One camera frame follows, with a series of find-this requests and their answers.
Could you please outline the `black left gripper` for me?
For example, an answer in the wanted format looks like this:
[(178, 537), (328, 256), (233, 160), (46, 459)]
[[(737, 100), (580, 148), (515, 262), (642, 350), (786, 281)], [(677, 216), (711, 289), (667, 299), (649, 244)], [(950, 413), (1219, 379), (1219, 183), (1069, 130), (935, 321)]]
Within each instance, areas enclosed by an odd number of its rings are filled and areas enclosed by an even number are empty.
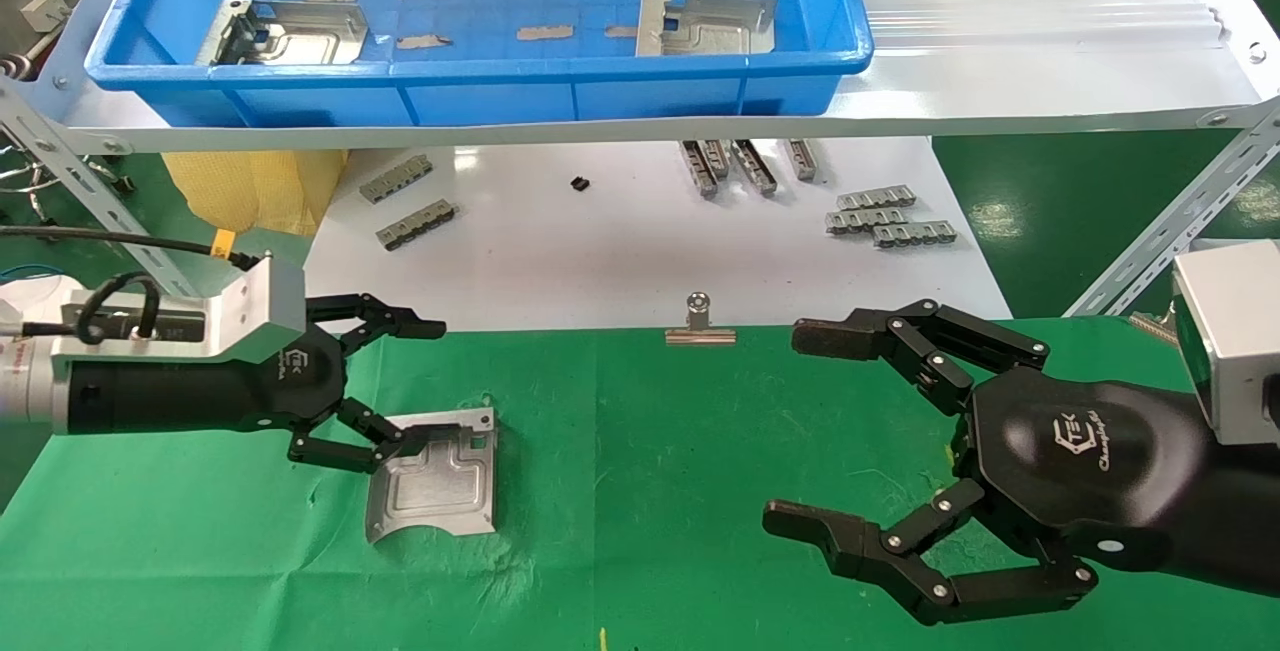
[[(364, 402), (343, 399), (346, 359), (383, 336), (436, 340), (445, 335), (447, 324), (420, 318), (415, 310), (369, 294), (308, 297), (305, 312), (306, 333), (253, 368), (252, 428), (293, 428), (288, 460), (339, 472), (374, 475), (388, 460), (421, 451), (431, 434), (429, 425), (401, 428)], [(338, 320), (357, 320), (358, 326), (338, 336), (321, 327)], [(311, 436), (333, 417), (371, 445)]]

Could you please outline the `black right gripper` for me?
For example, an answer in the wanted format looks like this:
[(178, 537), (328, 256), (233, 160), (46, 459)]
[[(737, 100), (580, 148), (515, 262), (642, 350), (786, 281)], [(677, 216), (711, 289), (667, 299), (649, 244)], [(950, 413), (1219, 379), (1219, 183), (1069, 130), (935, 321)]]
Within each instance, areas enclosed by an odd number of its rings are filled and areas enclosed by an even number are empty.
[[(1197, 492), (1215, 437), (1189, 393), (1052, 379), (1038, 372), (1043, 341), (932, 299), (799, 318), (792, 350), (887, 361), (946, 417), (970, 400), (966, 468), (980, 483), (952, 483), (887, 529), (785, 500), (763, 512), (765, 532), (814, 546), (832, 576), (883, 590), (920, 624), (1069, 610), (1098, 583), (1073, 555), (1125, 572), (1213, 570)], [(975, 388), (961, 361), (1000, 376)], [(973, 518), (1036, 565), (961, 576), (929, 567), (925, 554)]]

